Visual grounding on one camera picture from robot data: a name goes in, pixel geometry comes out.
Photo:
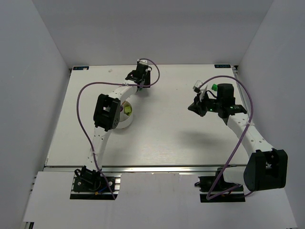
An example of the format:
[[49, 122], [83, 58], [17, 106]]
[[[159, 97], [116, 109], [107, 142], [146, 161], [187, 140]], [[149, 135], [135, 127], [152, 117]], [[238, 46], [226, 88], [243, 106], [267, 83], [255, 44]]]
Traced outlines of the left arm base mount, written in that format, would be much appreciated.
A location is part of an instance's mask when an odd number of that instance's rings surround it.
[[74, 170], [70, 199], [115, 200], [119, 189], [119, 177], [103, 177], [100, 172], [83, 167]]

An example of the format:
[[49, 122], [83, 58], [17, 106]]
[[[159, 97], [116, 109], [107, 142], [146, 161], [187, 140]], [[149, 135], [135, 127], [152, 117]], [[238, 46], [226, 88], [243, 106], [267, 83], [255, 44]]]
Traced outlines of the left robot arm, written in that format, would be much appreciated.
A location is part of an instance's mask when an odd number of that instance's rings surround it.
[[109, 94], [100, 94], [98, 96], [93, 113], [93, 138], [89, 137], [81, 122], [79, 105], [82, 92], [87, 87], [98, 84], [98, 82], [89, 83], [81, 88], [77, 96], [76, 114], [81, 129], [89, 140], [91, 151], [86, 164], [81, 170], [75, 170], [75, 175], [89, 190], [98, 190], [102, 183], [101, 177], [103, 174], [99, 164], [101, 163], [112, 130], [119, 125], [123, 103], [140, 89], [149, 88], [152, 85], [151, 70], [152, 68], [148, 65], [147, 59], [139, 59], [137, 61], [136, 69], [127, 75], [124, 83], [100, 83], [105, 85], [116, 85], [118, 88]]

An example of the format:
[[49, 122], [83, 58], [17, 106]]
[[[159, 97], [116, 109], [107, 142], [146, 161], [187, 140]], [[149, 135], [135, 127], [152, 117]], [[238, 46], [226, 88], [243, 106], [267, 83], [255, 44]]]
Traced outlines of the lime lego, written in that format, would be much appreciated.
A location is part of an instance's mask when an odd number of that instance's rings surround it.
[[131, 114], [132, 114], [132, 107], [131, 107], [131, 106], [125, 106], [125, 107], [124, 107], [124, 113], [125, 113], [127, 116], [131, 116]]

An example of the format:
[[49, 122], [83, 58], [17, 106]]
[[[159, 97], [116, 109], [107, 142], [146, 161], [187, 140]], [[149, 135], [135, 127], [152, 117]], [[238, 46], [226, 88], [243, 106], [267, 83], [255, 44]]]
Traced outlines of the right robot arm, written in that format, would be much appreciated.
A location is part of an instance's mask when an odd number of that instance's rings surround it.
[[288, 155], [282, 149], [275, 149], [250, 122], [245, 108], [235, 103], [234, 87], [229, 83], [217, 86], [217, 95], [210, 98], [206, 87], [200, 88], [197, 81], [193, 87], [197, 93], [188, 110], [203, 117], [207, 112], [217, 113], [235, 133], [246, 150], [249, 160], [244, 167], [219, 168], [215, 184], [227, 188], [229, 184], [243, 185], [249, 191], [284, 188]]

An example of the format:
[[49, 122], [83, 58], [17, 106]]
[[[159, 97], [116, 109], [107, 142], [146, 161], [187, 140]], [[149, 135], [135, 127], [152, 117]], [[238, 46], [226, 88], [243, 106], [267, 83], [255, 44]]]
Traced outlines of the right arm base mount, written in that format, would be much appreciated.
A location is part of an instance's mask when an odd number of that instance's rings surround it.
[[212, 190], [209, 197], [223, 192], [227, 189], [229, 190], [221, 195], [214, 197], [211, 200], [207, 199], [207, 194], [212, 187], [212, 184], [216, 180], [218, 174], [220, 173], [222, 167], [219, 167], [215, 172], [214, 176], [200, 176], [198, 177], [198, 181], [194, 184], [195, 187], [199, 188], [200, 193], [200, 202], [201, 203], [237, 203], [237, 202], [245, 202], [244, 196], [244, 188], [239, 185], [237, 188], [232, 189], [237, 186], [234, 183], [225, 182], [223, 175], [217, 181], [214, 189]]

